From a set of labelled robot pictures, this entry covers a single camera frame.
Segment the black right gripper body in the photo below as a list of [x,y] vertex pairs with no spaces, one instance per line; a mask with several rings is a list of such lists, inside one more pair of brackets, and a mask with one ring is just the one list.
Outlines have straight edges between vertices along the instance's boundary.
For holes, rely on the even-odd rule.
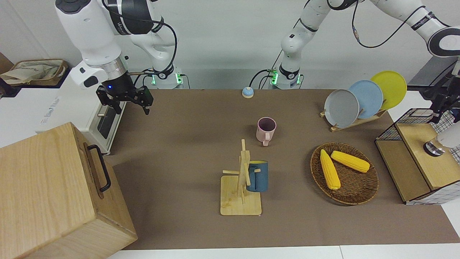
[[112,102],[129,101],[140,105],[152,105],[154,98],[146,86],[135,87],[131,77],[125,73],[121,77],[102,82],[96,90],[102,105],[112,108]]

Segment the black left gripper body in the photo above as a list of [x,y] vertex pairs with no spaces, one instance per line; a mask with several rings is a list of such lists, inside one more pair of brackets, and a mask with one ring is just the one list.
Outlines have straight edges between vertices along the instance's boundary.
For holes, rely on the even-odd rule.
[[459,101],[459,77],[446,75],[435,86],[424,92],[424,98],[432,101],[430,109],[449,109]]

